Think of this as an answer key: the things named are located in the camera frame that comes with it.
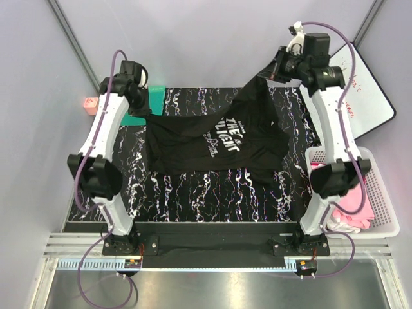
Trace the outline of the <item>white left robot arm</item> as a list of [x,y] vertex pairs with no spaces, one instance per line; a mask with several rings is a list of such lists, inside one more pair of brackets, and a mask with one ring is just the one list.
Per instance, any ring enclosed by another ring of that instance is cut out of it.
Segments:
[[120,71],[102,81],[89,135],[79,153],[67,159],[75,192],[89,196],[107,223],[105,255],[130,255],[140,250],[138,233],[120,195],[123,176],[113,164],[113,148],[125,114],[145,118],[151,113],[147,81],[148,72],[141,64],[123,60]]

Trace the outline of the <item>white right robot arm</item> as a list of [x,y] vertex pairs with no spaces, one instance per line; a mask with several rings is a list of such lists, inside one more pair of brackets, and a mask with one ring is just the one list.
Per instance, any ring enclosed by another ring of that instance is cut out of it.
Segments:
[[292,247],[298,254],[311,254],[326,242],[326,222],[348,191],[359,185],[365,193],[364,176],[371,162],[363,159],[354,141],[343,100],[348,84],[340,67],[330,66],[330,36],[290,28],[293,35],[280,47],[270,78],[277,82],[300,80],[319,116],[325,161],[310,172],[312,197],[300,219]]

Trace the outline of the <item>black t shirt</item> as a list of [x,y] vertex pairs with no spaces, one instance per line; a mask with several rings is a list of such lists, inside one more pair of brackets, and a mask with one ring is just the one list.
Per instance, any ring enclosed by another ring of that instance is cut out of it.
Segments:
[[148,115],[146,126],[148,168],[164,175],[244,168],[254,181],[270,184],[289,151],[289,135],[259,75],[213,114]]

